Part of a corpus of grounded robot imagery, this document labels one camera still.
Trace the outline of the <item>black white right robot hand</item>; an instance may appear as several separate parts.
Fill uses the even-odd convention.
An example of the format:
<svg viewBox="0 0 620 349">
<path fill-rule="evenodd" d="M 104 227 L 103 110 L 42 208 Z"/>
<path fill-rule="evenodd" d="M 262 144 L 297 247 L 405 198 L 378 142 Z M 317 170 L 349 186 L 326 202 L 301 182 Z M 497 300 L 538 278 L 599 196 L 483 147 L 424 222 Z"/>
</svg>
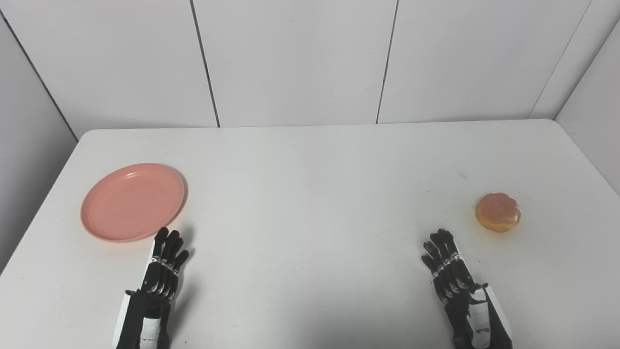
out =
<svg viewBox="0 0 620 349">
<path fill-rule="evenodd" d="M 455 349 L 512 349 L 512 331 L 488 283 L 477 283 L 454 236 L 440 228 L 423 243 L 421 260 L 452 328 Z"/>
</svg>

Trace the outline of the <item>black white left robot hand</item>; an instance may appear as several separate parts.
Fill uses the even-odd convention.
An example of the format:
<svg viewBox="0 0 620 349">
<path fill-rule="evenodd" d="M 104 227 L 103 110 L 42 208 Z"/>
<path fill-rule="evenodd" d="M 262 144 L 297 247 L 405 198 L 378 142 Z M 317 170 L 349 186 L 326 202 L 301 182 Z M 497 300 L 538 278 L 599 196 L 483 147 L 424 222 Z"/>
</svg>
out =
<svg viewBox="0 0 620 349">
<path fill-rule="evenodd" d="M 124 293 L 113 341 L 115 349 L 168 349 L 172 303 L 179 291 L 180 271 L 190 253 L 177 230 L 162 227 L 154 238 L 152 256 L 141 286 Z"/>
</svg>

